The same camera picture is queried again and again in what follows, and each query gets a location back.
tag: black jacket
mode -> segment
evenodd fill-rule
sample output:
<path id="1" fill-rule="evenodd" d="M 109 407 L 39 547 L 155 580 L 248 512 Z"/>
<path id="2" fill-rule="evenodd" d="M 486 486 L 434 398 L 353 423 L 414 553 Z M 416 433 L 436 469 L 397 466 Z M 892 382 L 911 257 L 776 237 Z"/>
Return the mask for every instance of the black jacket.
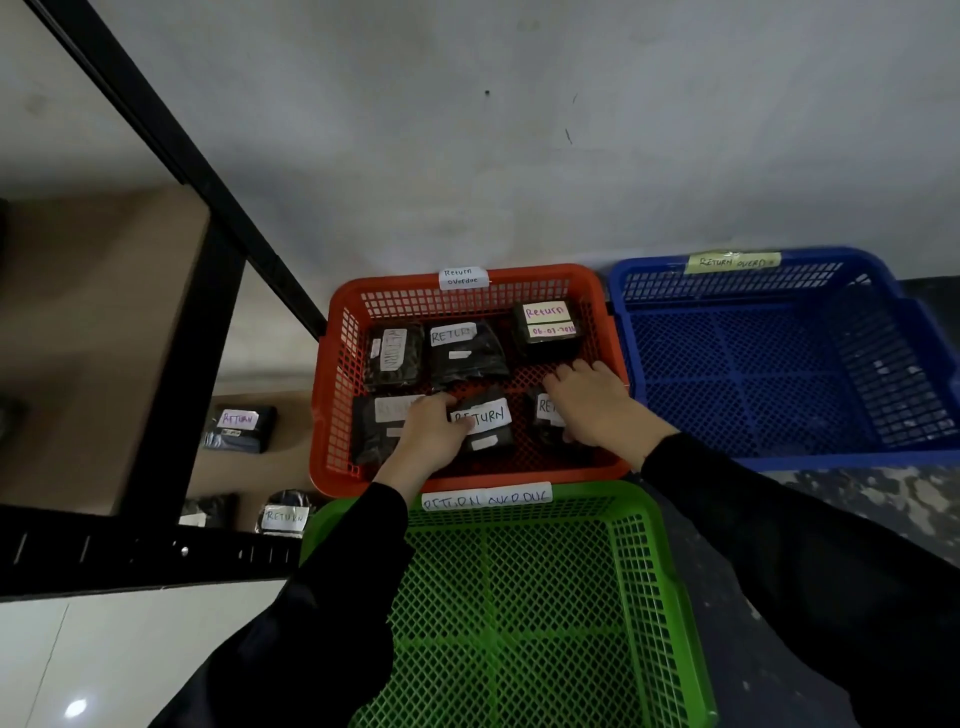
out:
<path id="1" fill-rule="evenodd" d="M 689 435 L 665 439 L 640 474 L 731 561 L 787 646 L 848 691 L 862 726 L 960 725 L 960 570 Z M 403 498 L 373 483 L 151 725 L 239 725 L 270 695 L 323 696 L 287 701 L 290 724 L 346 725 L 390 679 L 406 527 Z"/>

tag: left hand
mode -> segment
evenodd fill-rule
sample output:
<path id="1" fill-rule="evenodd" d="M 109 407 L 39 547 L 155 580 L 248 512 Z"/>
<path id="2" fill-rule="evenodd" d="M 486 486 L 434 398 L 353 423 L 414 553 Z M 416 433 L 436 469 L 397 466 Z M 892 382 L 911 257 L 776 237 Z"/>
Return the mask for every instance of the left hand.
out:
<path id="1" fill-rule="evenodd" d="M 446 409 L 456 403 L 453 395 L 441 392 L 410 405 L 400 442 L 376 474 L 376 482 L 398 491 L 408 506 L 426 479 L 450 464 L 473 427 L 470 417 L 455 423 L 447 419 Z"/>

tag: handwritten label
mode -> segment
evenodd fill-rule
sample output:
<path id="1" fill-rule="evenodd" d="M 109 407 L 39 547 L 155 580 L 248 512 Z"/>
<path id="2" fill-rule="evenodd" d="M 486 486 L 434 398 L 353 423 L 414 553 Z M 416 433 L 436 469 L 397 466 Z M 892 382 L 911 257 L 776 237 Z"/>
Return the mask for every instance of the handwritten label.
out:
<path id="1" fill-rule="evenodd" d="M 562 324 L 534 324 L 528 326 L 531 339 L 542 339 L 550 336 L 571 336 L 576 335 L 577 325 L 572 321 L 565 321 Z"/>
<path id="2" fill-rule="evenodd" d="M 206 525 L 206 513 L 188 513 L 186 516 L 180 516 L 180 525 L 196 525 L 203 528 Z"/>
<path id="3" fill-rule="evenodd" d="M 496 435 L 481 437 L 479 440 L 470 443 L 470 447 L 474 450 L 492 448 L 494 445 L 496 445 Z"/>
<path id="4" fill-rule="evenodd" d="M 424 511 L 462 511 L 469 508 L 552 502 L 553 486 L 546 482 L 504 485 L 499 488 L 473 488 L 447 493 L 424 493 L 420 496 L 420 505 Z"/>
<path id="5" fill-rule="evenodd" d="M 467 268 L 443 268 L 440 272 L 440 290 L 442 291 L 489 287 L 490 274 L 475 265 Z"/>
<path id="6" fill-rule="evenodd" d="M 739 253 L 737 251 L 707 251 L 691 255 L 684 273 L 719 273 L 720 271 L 751 271 L 776 268 L 779 253 Z"/>
<path id="7" fill-rule="evenodd" d="M 402 423 L 407 419 L 410 405 L 423 395 L 405 397 L 377 397 L 373 400 L 373 419 L 377 423 Z"/>
<path id="8" fill-rule="evenodd" d="M 305 505 L 265 505 L 260 527 L 265 531 L 302 531 L 310 509 Z"/>
<path id="9" fill-rule="evenodd" d="M 525 303 L 523 317 L 528 324 L 546 324 L 550 321 L 569 321 L 570 312 L 563 301 Z"/>
<path id="10" fill-rule="evenodd" d="M 513 421 L 510 416 L 510 407 L 507 406 L 507 399 L 505 397 L 484 404 L 477 404 L 470 409 L 450 413 L 450 421 L 454 423 L 458 420 L 463 420 L 465 417 L 473 418 L 473 427 L 470 428 L 470 431 L 467 433 L 468 435 L 476 435 L 480 432 L 486 432 L 489 429 L 509 425 Z"/>
<path id="11" fill-rule="evenodd" d="M 550 424 L 557 427 L 566 427 L 564 418 L 557 411 L 557 405 L 553 403 L 548 394 L 537 395 L 537 419 L 549 420 Z"/>
<path id="12" fill-rule="evenodd" d="M 451 324 L 446 327 L 430 329 L 430 346 L 441 347 L 446 344 L 456 344 L 460 341 L 469 341 L 477 335 L 477 325 L 472 321 L 465 324 Z"/>
<path id="13" fill-rule="evenodd" d="M 403 363 L 403 347 L 407 345 L 406 328 L 386 328 L 380 349 L 380 371 L 395 372 Z"/>
<path id="14" fill-rule="evenodd" d="M 260 415 L 246 409 L 225 409 L 220 419 L 217 420 L 218 427 L 233 427 L 234 429 L 256 429 L 256 421 Z"/>

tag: red plastic basket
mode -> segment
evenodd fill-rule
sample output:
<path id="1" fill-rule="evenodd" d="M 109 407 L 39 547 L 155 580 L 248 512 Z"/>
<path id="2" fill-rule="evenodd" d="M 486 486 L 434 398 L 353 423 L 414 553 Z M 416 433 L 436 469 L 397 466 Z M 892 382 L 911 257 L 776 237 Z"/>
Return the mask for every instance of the red plastic basket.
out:
<path id="1" fill-rule="evenodd" d="M 600 359 L 624 382 L 626 367 L 616 337 L 613 317 L 607 315 L 600 281 L 580 265 L 544 265 L 490 271 L 488 288 L 442 291 L 438 276 L 393 276 L 358 279 L 342 285 L 330 301 L 329 326 L 317 354 L 313 383 L 313 442 L 310 477 L 317 489 L 331 497 L 359 496 L 370 484 L 350 461 L 352 400 L 368 394 L 363 374 L 368 330 L 385 322 L 436 322 L 467 316 L 509 314 L 516 302 L 568 298 L 578 310 L 585 336 L 580 356 Z M 630 466 L 612 453 L 597 449 L 584 466 L 574 453 L 550 451 L 530 434 L 528 387 L 538 384 L 556 365 L 524 364 L 517 360 L 510 336 L 500 335 L 513 375 L 499 383 L 507 394 L 516 446 L 484 457 L 457 458 L 426 482 L 426 493 L 466 488 L 539 482 L 616 480 Z M 493 381 L 472 380 L 452 386 L 458 399 L 486 389 Z M 424 383 L 413 392 L 424 394 Z"/>

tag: blue plastic basket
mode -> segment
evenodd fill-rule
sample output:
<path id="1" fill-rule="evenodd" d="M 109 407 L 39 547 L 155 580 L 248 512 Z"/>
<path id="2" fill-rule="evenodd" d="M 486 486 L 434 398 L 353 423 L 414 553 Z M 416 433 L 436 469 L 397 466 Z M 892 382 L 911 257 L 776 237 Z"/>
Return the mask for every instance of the blue plastic basket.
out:
<path id="1" fill-rule="evenodd" d="M 820 248 L 755 270 L 686 263 L 611 272 L 635 400 L 758 471 L 960 462 L 957 360 L 878 258 Z"/>

